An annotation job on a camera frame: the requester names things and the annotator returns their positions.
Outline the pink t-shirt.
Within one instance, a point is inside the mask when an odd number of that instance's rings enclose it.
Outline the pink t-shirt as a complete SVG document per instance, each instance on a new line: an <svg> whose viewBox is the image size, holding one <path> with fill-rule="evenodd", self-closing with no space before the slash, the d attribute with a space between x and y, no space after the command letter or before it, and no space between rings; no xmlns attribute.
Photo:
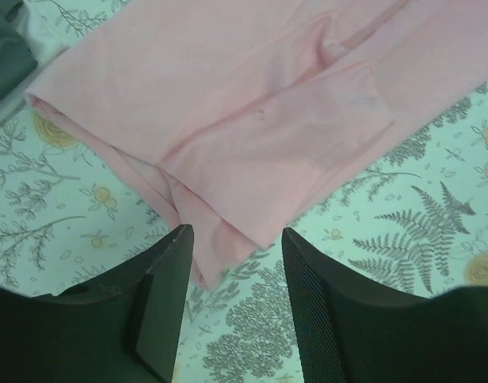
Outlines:
<svg viewBox="0 0 488 383"><path fill-rule="evenodd" d="M487 80L488 1L133 1L26 99L193 227L212 290Z"/></svg>

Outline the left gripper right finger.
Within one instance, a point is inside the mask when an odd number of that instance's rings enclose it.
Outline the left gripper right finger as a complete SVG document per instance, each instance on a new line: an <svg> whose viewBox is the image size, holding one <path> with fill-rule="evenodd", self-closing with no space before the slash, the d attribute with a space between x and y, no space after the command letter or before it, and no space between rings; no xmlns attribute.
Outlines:
<svg viewBox="0 0 488 383"><path fill-rule="evenodd" d="M421 298L286 228L284 271L307 382L488 382L488 286Z"/></svg>

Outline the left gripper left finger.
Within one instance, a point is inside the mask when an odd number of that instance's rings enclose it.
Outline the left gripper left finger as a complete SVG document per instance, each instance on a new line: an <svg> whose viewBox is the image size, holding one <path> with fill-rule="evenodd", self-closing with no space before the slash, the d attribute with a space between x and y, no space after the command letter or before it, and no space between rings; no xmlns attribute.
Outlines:
<svg viewBox="0 0 488 383"><path fill-rule="evenodd" d="M59 295L0 287L0 382L170 382L193 242L181 225Z"/></svg>

